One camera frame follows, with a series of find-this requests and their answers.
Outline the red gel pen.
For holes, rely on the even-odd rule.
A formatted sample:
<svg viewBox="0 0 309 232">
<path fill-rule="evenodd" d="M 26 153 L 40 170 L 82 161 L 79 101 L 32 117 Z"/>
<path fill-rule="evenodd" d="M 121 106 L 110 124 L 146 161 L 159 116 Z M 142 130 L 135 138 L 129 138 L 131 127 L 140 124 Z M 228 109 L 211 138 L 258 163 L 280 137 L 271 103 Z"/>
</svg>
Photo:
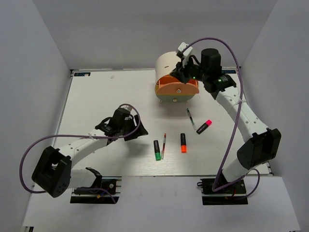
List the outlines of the red gel pen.
<svg viewBox="0 0 309 232">
<path fill-rule="evenodd" d="M 164 159 L 164 154 L 165 154 L 166 138 L 167 138 L 167 134 L 164 133 L 164 139 L 163 139 L 163 145 L 162 145 L 162 151 L 161 151 L 162 160 Z"/>
</svg>

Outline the green cap black highlighter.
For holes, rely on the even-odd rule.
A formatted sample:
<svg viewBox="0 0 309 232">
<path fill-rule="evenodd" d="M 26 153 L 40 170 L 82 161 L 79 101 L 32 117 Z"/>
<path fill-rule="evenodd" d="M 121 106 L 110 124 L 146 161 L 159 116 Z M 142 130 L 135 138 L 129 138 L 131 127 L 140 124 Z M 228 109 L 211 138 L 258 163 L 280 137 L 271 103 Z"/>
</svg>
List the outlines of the green cap black highlighter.
<svg viewBox="0 0 309 232">
<path fill-rule="evenodd" d="M 161 160 L 161 152 L 160 152 L 158 140 L 154 140 L 154 154 L 155 154 L 155 160 L 156 161 Z"/>
</svg>

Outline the round cream drawer organizer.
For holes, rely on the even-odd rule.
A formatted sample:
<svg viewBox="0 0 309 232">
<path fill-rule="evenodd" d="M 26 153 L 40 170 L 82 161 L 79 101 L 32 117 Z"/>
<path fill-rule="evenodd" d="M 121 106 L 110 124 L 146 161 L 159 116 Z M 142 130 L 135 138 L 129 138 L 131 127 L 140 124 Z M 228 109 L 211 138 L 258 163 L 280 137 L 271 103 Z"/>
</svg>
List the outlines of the round cream drawer organizer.
<svg viewBox="0 0 309 232">
<path fill-rule="evenodd" d="M 155 94 L 161 102 L 187 102 L 199 93 L 198 82 L 184 84 L 170 75 L 180 59 L 175 52 L 162 54 L 155 65 Z"/>
</svg>

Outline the orange cap black highlighter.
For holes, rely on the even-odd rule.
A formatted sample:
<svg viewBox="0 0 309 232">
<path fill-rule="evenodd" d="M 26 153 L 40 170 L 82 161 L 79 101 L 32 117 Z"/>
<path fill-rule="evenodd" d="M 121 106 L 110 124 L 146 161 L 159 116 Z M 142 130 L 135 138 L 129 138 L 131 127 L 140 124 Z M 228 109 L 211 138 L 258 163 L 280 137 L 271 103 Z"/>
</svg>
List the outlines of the orange cap black highlighter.
<svg viewBox="0 0 309 232">
<path fill-rule="evenodd" d="M 187 145 L 186 145 L 185 133 L 181 133 L 180 137 L 181 137 L 181 152 L 186 153 L 187 152 Z"/>
</svg>

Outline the green gel pen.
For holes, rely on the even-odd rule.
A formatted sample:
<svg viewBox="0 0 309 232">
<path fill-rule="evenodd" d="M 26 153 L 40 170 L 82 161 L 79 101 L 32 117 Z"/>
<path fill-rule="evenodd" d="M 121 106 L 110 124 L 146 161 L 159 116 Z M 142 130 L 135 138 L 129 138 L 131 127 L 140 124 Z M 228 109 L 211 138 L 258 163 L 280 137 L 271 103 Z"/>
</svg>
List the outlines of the green gel pen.
<svg viewBox="0 0 309 232">
<path fill-rule="evenodd" d="M 189 116 L 189 118 L 190 118 L 190 121 L 191 121 L 191 124 L 192 124 L 192 126 L 193 126 L 193 129 L 196 131 L 196 125 L 195 125 L 195 123 L 194 123 L 194 121 L 193 121 L 193 118 L 192 118 L 192 115 L 191 115 L 191 113 L 190 113 L 190 110 L 189 110 L 188 108 L 186 108 L 186 111 L 187 111 L 188 116 Z"/>
</svg>

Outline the pink cap black highlighter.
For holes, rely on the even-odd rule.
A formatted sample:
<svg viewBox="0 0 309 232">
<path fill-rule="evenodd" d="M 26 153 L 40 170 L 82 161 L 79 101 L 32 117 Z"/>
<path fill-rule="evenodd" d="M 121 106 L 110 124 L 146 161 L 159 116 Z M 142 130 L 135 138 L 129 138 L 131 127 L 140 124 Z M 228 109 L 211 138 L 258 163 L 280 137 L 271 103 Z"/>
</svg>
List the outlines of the pink cap black highlighter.
<svg viewBox="0 0 309 232">
<path fill-rule="evenodd" d="M 212 124 L 211 120 L 207 120 L 205 123 L 203 123 L 197 130 L 197 134 L 201 134 L 203 131 L 205 131 L 210 125 Z"/>
</svg>

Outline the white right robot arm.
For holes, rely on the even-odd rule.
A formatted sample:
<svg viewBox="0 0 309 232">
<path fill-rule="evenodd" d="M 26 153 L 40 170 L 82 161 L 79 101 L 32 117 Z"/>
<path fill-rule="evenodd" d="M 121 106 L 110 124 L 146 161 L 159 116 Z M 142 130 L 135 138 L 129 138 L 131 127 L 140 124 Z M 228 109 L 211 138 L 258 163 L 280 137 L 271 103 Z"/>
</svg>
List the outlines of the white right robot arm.
<svg viewBox="0 0 309 232">
<path fill-rule="evenodd" d="M 222 72 L 221 55 L 217 49 L 208 48 L 201 52 L 201 62 L 194 64 L 192 48 L 183 45 L 178 48 L 180 61 L 170 73 L 181 83 L 197 80 L 204 89 L 226 110 L 239 130 L 244 144 L 237 151 L 237 157 L 227 166 L 221 164 L 212 185 L 212 191 L 228 193 L 253 168 L 276 157 L 281 133 L 270 129 L 249 107 L 243 96 L 243 89 L 237 87 L 234 79 Z"/>
</svg>

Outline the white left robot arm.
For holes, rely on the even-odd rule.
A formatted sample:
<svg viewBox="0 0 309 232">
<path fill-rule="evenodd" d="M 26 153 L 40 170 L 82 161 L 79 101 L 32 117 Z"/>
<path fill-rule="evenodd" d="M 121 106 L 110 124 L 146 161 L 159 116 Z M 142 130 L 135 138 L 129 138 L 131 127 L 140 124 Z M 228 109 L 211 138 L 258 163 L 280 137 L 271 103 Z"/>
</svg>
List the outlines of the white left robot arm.
<svg viewBox="0 0 309 232">
<path fill-rule="evenodd" d="M 74 166 L 120 138 L 129 141 L 144 135 L 148 135 L 148 131 L 140 116 L 133 116 L 130 110 L 119 107 L 112 117 L 103 119 L 86 137 L 60 148 L 47 147 L 31 178 L 54 198 L 70 188 L 96 193 L 101 191 L 102 175 L 90 167 L 77 170 Z"/>
</svg>

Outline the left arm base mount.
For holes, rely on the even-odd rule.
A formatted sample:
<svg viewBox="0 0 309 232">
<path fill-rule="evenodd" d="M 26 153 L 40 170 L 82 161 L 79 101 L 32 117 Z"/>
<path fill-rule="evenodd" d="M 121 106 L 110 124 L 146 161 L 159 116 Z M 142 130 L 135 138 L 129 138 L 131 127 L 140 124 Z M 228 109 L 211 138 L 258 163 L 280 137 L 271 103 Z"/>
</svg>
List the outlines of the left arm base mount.
<svg viewBox="0 0 309 232">
<path fill-rule="evenodd" d="M 120 198 L 122 177 L 103 177 L 93 187 L 74 188 L 72 204 L 116 204 Z"/>
</svg>

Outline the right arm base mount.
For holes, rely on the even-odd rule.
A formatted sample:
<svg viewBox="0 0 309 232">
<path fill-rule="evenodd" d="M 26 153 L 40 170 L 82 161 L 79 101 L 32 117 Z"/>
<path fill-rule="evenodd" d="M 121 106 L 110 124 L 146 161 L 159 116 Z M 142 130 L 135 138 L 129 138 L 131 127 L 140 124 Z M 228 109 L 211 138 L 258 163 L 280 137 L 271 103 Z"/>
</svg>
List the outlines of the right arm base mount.
<svg viewBox="0 0 309 232">
<path fill-rule="evenodd" d="M 217 192 L 212 191 L 214 178 L 203 178 L 197 182 L 201 190 L 203 205 L 247 205 L 247 192 L 241 180 Z"/>
</svg>

